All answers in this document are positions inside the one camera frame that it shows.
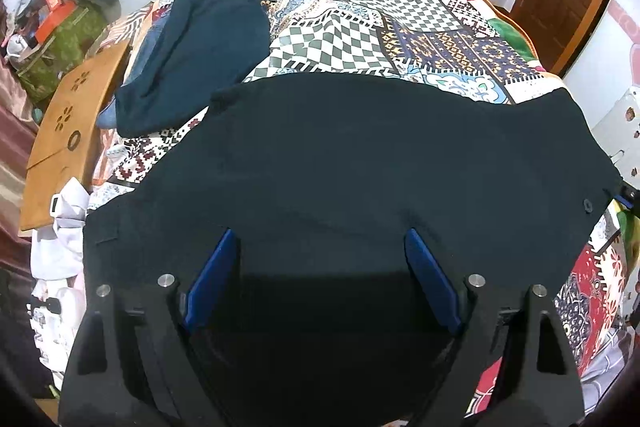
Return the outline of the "green fabric storage basket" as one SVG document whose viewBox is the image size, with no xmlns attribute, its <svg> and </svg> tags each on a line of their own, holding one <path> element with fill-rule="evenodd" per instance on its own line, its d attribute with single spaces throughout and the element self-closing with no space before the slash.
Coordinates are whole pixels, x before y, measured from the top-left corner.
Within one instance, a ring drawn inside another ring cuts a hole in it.
<svg viewBox="0 0 640 427">
<path fill-rule="evenodd" d="M 70 2 L 61 11 L 64 18 L 53 15 L 58 22 L 55 27 L 46 23 L 47 38 L 15 65 L 18 81 L 34 105 L 50 98 L 61 79 L 85 60 L 106 27 L 106 19 L 93 3 Z"/>
</svg>

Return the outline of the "white crumpled garment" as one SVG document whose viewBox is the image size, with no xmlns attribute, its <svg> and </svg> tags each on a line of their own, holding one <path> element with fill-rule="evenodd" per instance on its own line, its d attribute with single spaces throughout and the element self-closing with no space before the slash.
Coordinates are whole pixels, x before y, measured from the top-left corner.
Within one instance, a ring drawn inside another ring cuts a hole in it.
<svg viewBox="0 0 640 427">
<path fill-rule="evenodd" d="M 36 280 L 30 324 L 40 361 L 62 372 L 87 309 L 82 241 L 89 194 L 73 178 L 51 197 L 50 225 L 32 231 L 30 269 Z"/>
</svg>

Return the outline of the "black pants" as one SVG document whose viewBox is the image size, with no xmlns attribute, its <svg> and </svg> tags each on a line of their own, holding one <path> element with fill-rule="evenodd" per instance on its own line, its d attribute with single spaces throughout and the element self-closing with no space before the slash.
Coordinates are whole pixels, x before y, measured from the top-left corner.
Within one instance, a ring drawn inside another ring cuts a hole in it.
<svg viewBox="0 0 640 427">
<path fill-rule="evenodd" d="M 451 336 L 409 270 L 406 233 L 452 267 L 540 261 L 553 300 L 622 185 L 563 89 L 496 105 L 288 74 L 215 94 L 134 191 L 91 213 L 85 278 L 89 246 L 157 269 L 229 229 L 238 260 L 191 338 L 229 426 L 410 421 Z"/>
</svg>

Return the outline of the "white appliance with stickers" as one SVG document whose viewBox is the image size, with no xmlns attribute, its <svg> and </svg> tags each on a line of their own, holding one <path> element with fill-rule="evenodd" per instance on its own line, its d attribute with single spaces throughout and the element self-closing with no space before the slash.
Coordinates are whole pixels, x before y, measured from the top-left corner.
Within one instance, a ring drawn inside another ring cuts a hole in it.
<svg viewBox="0 0 640 427">
<path fill-rule="evenodd" d="M 639 89 L 627 90 L 592 133 L 623 176 L 638 176 Z"/>
</svg>

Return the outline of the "folded dark teal garment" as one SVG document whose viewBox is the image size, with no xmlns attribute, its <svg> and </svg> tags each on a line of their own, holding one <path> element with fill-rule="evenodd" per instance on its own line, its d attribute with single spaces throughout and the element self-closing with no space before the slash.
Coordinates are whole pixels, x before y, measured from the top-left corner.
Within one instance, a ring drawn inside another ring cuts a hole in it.
<svg viewBox="0 0 640 427">
<path fill-rule="evenodd" d="M 264 0 L 174 0 L 149 58 L 115 93 L 124 138 L 180 127 L 268 54 Z"/>
</svg>

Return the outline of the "patchwork patterned bedspread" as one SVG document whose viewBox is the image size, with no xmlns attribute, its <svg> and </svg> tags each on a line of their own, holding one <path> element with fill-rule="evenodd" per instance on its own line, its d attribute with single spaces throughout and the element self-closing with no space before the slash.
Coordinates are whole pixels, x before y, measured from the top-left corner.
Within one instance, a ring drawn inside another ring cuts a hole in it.
<svg viewBox="0 0 640 427">
<path fill-rule="evenodd" d="M 156 0 L 149 23 L 168 16 L 172 2 Z M 559 78 L 539 64 L 526 35 L 500 20 L 484 0 L 264 0 L 262 7 L 270 26 L 269 54 L 227 89 L 318 72 L 405 80 L 496 105 L 520 104 L 556 89 L 570 94 Z M 119 135 L 124 158 L 107 184 L 87 191 L 85 226 L 93 211 L 134 191 L 201 124 L 210 100 L 180 127 L 137 138 Z M 636 197 L 623 181 L 620 194 L 604 210 L 552 300 L 579 379 L 597 344 L 593 327 L 612 321 L 623 280 L 614 273 L 599 281 L 599 267 L 589 260 L 591 246 L 610 210 L 618 202 L 632 204 Z"/>
</svg>

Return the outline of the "orange box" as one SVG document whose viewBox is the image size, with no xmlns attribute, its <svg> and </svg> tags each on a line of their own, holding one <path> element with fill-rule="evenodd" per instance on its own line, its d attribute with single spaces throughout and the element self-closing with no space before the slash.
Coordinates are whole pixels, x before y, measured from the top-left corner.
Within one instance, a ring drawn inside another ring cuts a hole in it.
<svg viewBox="0 0 640 427">
<path fill-rule="evenodd" d="M 47 16 L 36 30 L 35 37 L 39 44 L 44 43 L 52 32 L 72 14 L 77 5 L 74 0 L 44 0 L 48 9 Z"/>
</svg>

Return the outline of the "folded blue jeans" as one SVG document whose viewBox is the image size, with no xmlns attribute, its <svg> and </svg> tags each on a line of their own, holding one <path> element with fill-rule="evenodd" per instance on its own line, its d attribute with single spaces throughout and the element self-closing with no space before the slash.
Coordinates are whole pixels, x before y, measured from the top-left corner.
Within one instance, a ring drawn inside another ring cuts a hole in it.
<svg viewBox="0 0 640 427">
<path fill-rule="evenodd" d="M 96 127 L 99 129 L 115 129 L 117 127 L 116 93 L 127 84 L 134 82 L 142 74 L 167 20 L 168 16 L 164 15 L 157 17 L 149 24 L 143 24 L 143 31 L 134 42 L 122 85 L 114 92 L 111 100 L 96 117 Z"/>
</svg>

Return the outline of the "wooden lap desk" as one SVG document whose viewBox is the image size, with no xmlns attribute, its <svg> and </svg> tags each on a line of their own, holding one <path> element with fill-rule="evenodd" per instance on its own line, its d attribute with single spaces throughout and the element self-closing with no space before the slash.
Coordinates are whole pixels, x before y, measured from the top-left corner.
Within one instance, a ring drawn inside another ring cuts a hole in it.
<svg viewBox="0 0 640 427">
<path fill-rule="evenodd" d="M 130 44 L 101 50 L 63 77 L 30 152 L 20 230 L 50 225 L 51 198 L 70 179 L 88 188 L 99 154 L 96 116 L 122 82 Z"/>
</svg>

